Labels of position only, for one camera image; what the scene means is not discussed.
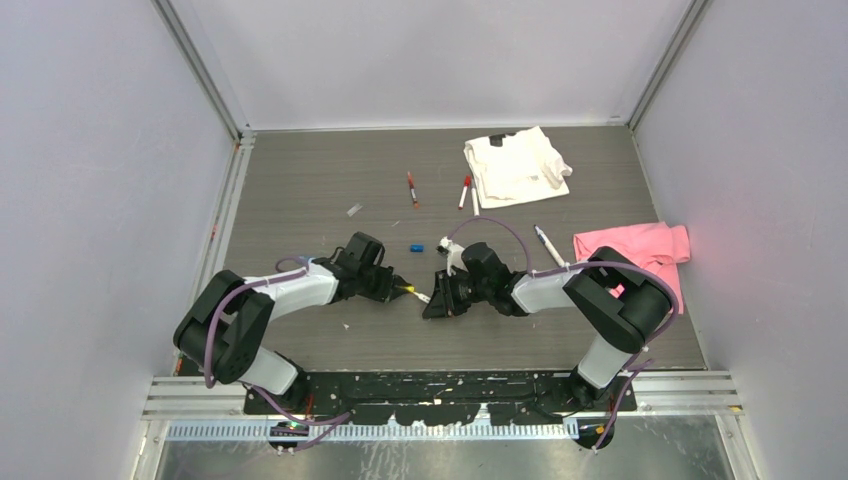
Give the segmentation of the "white pen yellow end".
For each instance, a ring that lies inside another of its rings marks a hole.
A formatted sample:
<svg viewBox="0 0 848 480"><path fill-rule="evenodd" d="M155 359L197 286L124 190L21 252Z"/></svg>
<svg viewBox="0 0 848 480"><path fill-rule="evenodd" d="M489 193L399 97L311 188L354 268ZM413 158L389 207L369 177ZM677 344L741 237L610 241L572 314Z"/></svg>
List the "white pen yellow end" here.
<svg viewBox="0 0 848 480"><path fill-rule="evenodd" d="M427 304L431 301L431 298L429 296L423 294L423 293L415 292L414 295L415 295L416 298L418 298L419 300L421 300L425 304Z"/></svg>

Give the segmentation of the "white red marker pen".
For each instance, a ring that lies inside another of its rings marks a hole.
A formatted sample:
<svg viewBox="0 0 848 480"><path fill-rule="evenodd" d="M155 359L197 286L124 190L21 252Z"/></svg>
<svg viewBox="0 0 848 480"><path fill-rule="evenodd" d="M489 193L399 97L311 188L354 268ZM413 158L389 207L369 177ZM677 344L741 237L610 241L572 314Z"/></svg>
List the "white red marker pen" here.
<svg viewBox="0 0 848 480"><path fill-rule="evenodd" d="M468 186L464 186L458 201L458 210L463 210L465 206L465 201L467 198Z"/></svg>

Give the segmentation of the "white acrylic marker grey tip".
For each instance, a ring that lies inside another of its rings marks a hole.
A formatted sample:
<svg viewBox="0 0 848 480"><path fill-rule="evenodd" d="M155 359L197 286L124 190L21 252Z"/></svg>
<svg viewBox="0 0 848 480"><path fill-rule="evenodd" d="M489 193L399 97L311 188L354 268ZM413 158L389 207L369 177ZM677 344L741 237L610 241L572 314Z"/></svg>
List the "white acrylic marker grey tip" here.
<svg viewBox="0 0 848 480"><path fill-rule="evenodd" d="M480 216L480 204L479 204L479 198L478 198L476 188L474 188L474 187L471 188L470 195L471 195L471 199L472 199L473 216L478 217L478 216Z"/></svg>

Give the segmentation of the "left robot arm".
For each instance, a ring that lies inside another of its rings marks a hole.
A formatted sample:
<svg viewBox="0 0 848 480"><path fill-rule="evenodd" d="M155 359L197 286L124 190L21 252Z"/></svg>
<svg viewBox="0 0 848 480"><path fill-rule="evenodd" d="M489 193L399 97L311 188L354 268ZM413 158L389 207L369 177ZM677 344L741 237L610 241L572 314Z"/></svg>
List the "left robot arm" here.
<svg viewBox="0 0 848 480"><path fill-rule="evenodd" d="M383 265L384 245L362 232L329 257L299 257L297 269L263 277L216 273L173 334L173 344L201 369L207 385L244 383L268 392L284 413L300 410L302 369L263 347L269 324L285 315L352 297L391 302L413 287Z"/></svg>

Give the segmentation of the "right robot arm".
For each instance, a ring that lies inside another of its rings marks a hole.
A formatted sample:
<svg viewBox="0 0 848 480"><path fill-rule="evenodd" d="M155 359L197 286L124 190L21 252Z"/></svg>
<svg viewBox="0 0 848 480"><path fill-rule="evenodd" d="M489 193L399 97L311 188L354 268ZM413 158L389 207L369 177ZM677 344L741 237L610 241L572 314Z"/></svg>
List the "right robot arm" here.
<svg viewBox="0 0 848 480"><path fill-rule="evenodd" d="M476 303L514 317L575 308L588 320L596 336L566 381L585 409L609 399L615 377L679 312L667 282L608 246L582 263L544 272L510 269L485 242L460 247L448 241L439 250L447 266L435 274L426 320L463 315Z"/></svg>

